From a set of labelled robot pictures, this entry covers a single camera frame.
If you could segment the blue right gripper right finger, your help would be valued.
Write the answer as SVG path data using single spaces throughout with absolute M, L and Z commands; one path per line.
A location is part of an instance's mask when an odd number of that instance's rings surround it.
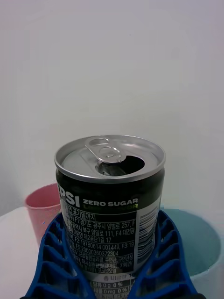
M 159 211 L 155 247 L 138 272 L 131 299 L 194 299 L 197 291 L 190 279 L 182 238 L 174 222 Z

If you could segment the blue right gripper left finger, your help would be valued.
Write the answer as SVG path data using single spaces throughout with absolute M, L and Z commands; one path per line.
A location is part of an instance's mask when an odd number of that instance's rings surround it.
M 96 296 L 74 262 L 65 240 L 62 214 L 42 237 L 33 281 L 26 299 L 94 299 Z

